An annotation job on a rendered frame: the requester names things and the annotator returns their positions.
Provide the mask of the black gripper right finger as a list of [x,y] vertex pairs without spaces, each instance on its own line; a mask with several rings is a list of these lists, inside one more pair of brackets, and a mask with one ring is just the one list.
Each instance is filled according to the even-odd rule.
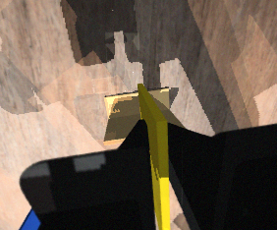
[[190,230],[223,230],[235,167],[277,155],[277,123],[213,137],[168,123],[169,181]]

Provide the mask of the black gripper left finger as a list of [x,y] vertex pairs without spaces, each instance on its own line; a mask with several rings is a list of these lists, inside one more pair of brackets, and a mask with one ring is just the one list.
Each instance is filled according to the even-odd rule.
[[142,230],[156,230],[148,129],[138,120],[115,149],[42,160],[24,169],[20,188],[43,215],[112,201],[138,201]]

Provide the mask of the olive yellow notched board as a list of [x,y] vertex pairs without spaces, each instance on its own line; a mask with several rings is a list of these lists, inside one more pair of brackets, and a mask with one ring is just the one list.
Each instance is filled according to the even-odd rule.
[[143,84],[138,84],[140,118],[148,129],[154,209],[159,230],[170,230],[168,122]]

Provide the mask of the blue flat board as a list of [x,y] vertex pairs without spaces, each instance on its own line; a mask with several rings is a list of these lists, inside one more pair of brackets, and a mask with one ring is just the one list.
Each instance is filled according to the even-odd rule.
[[19,230],[37,230],[39,225],[40,221],[34,213],[33,209],[31,208]]

